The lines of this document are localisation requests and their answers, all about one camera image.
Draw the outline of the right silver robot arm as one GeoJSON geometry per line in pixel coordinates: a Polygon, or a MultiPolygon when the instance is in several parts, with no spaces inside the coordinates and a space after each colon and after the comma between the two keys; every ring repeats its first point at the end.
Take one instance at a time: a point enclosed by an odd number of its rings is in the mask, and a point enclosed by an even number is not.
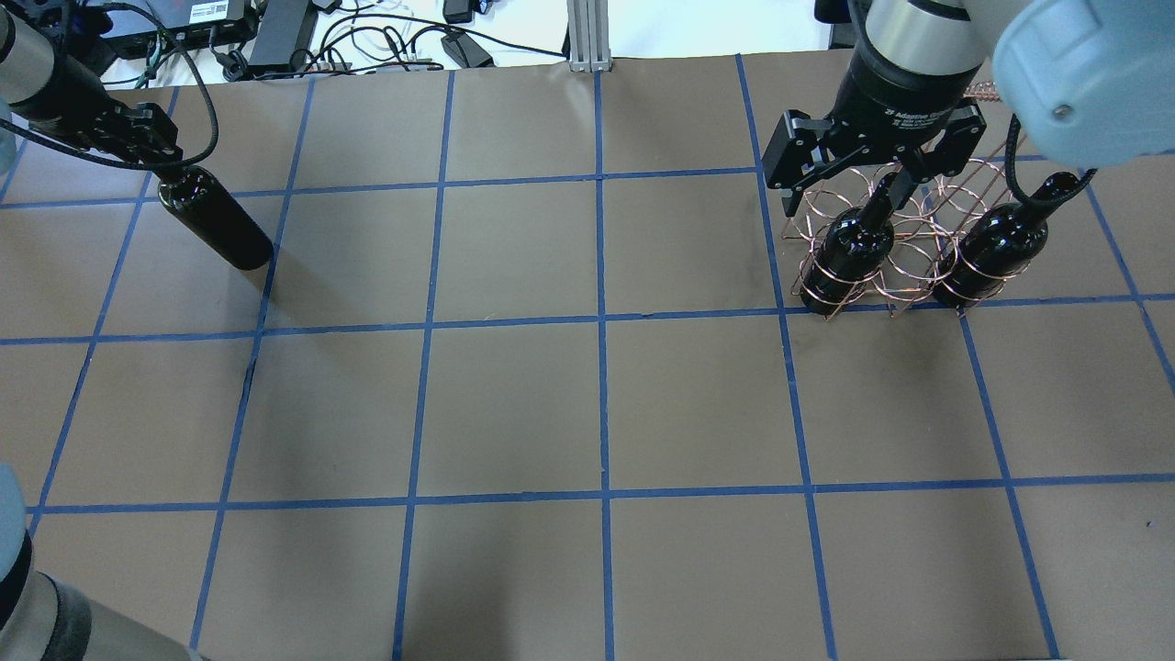
{"type": "Polygon", "coordinates": [[[1100,169],[1170,151],[1170,1],[839,1],[857,43],[822,119],[783,114],[765,186],[793,217],[803,194],[861,166],[897,164],[895,207],[956,174],[987,124],[967,88],[983,63],[1046,158],[1100,169]]]}

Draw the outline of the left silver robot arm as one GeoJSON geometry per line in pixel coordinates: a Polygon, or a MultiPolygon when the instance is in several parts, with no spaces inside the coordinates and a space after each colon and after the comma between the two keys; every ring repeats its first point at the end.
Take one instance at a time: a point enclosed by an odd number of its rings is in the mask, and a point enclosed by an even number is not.
{"type": "Polygon", "coordinates": [[[99,75],[59,49],[24,16],[4,8],[1,92],[11,113],[4,129],[51,150],[118,169],[159,171],[184,161],[179,129],[159,104],[130,107],[99,75]]]}

